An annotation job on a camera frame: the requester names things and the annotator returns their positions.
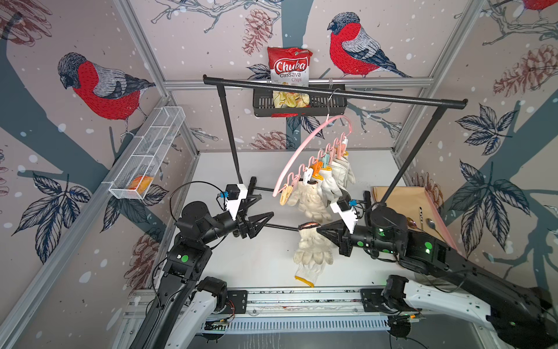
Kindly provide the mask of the black clothes rack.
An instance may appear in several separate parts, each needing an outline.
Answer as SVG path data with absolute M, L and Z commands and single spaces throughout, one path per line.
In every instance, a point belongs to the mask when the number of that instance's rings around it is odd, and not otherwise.
M 238 182 L 240 184 L 244 184 L 243 178 L 241 175 L 240 164 L 238 161 L 238 153 L 235 147 L 234 142 L 234 134 L 233 128 L 230 119 L 230 111 L 228 108 L 228 100 L 225 92 L 225 87 L 239 87 L 244 89 L 250 90 L 270 90 L 270 91 L 285 91 L 285 92 L 300 92 L 307 95 L 316 95 L 316 96 L 339 96 L 339 97 L 348 97 L 353 99 L 359 100 L 375 100 L 380 102 L 391 102 L 391 103 L 405 103 L 414 106 L 431 106 L 437 107 L 435 110 L 430 122 L 428 123 L 427 127 L 422 132 L 421 136 L 417 140 L 416 144 L 412 148 L 410 154 L 408 155 L 407 159 L 404 163 L 400 166 L 398 173 L 396 174 L 394 180 L 391 182 L 387 192 L 382 197 L 380 201 L 381 204 L 385 204 L 389 195 L 395 189 L 395 186 L 398 184 L 399 180 L 403 177 L 406 173 L 408 167 L 410 166 L 411 162 L 415 159 L 418 151 L 424 145 L 427 138 L 430 136 L 431 132 L 433 131 L 434 127 L 436 126 L 437 122 L 442 119 L 443 115 L 446 113 L 448 109 L 456 109 L 456 110 L 463 110 L 466 108 L 468 104 L 467 99 L 463 100 L 445 100 L 445 99 L 432 99 L 432 98 L 422 98 L 422 97 L 400 97 L 396 95 L 380 95 L 371 92 L 348 92 L 346 90 L 331 90 L 331 89 L 319 89 L 319 88 L 312 88 L 312 87 L 296 87 L 292 85 L 282 85 L 282 84 L 268 84 L 268 83 L 258 83 L 255 81 L 241 81 L 241 80 L 231 80 L 231 79 L 223 79 L 223 78 L 216 78 L 216 77 L 209 77 L 207 75 L 203 75 L 203 82 L 206 85 L 215 86 L 217 88 L 217 92 L 219 95 L 220 102 L 222 103 L 222 113 L 225 120 L 225 126 L 228 134 L 228 140 L 230 144 L 230 151 L 232 154 L 232 160 L 235 167 L 235 174 L 238 178 Z M 281 173 L 278 184 L 276 185 L 275 189 L 272 190 L 273 196 L 275 196 L 278 192 L 278 186 L 283 183 L 283 178 L 286 174 L 286 171 L 289 170 L 293 164 L 293 162 L 297 159 L 299 154 L 305 150 L 307 144 L 316 136 L 318 133 L 330 123 L 338 119 L 346 119 L 345 115 L 338 115 L 334 118 L 326 119 L 326 121 L 319 127 L 317 127 L 310 135 L 300 143 L 299 148 L 296 149 L 295 153 L 289 160 L 288 164 L 286 165 L 285 169 Z M 326 146 L 326 154 L 332 154 L 333 150 L 337 147 L 337 157 L 341 158 L 345 152 L 345 147 L 343 146 L 344 140 L 348 137 L 345 134 L 342 134 L 340 139 L 335 139 L 335 145 L 327 145 Z

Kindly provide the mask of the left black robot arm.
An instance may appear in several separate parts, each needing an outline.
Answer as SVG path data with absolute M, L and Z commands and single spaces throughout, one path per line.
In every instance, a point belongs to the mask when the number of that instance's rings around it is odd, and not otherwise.
M 131 344 L 132 348 L 165 348 L 170 344 L 174 325 L 192 292 L 197 297 L 204 293 L 209 295 L 209 302 L 214 305 L 206 311 L 207 314 L 225 307 L 226 282 L 213 277 L 200 280 L 212 256 L 208 243 L 233 233 L 255 238 L 274 217 L 273 212 L 246 216 L 246 210 L 260 199 L 260 196 L 255 196 L 247 203 L 241 200 L 241 213 L 235 217 L 228 211 L 212 217 L 207 205 L 200 201 L 191 202 L 183 208 L 176 222 L 180 232 L 167 253 L 155 301 Z

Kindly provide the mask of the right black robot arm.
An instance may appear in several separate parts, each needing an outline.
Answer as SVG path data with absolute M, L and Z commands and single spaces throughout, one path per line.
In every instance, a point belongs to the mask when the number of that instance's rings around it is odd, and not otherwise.
M 452 290 L 421 285 L 391 275 L 382 297 L 394 311 L 432 310 L 494 331 L 515 348 L 550 348 L 557 344 L 557 323 L 546 311 L 552 297 L 540 287 L 525 288 L 504 280 L 461 256 L 427 233 L 408 228 L 404 215 L 386 206 L 366 213 L 365 225 L 349 229 L 342 220 L 323 225 L 318 233 L 346 257 L 361 248 L 373 259 L 391 254 L 404 269 L 454 285 Z

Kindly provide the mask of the white yellow-trim work glove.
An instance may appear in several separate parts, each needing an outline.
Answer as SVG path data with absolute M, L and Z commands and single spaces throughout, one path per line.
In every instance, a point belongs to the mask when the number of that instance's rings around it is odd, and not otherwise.
M 320 174 L 323 176 L 321 182 L 321 196 L 326 204 L 328 202 L 336 202 L 338 198 L 343 196 L 346 190 L 343 183 L 344 167 L 332 167 L 331 170 L 322 170 Z

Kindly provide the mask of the green-striped leather glove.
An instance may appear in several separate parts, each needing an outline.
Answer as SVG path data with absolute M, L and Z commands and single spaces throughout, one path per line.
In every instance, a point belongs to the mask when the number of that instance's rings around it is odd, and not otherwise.
M 343 156 L 340 159 L 335 159 L 336 163 L 344 167 L 343 183 L 347 188 L 349 184 L 356 184 L 356 177 L 348 159 Z

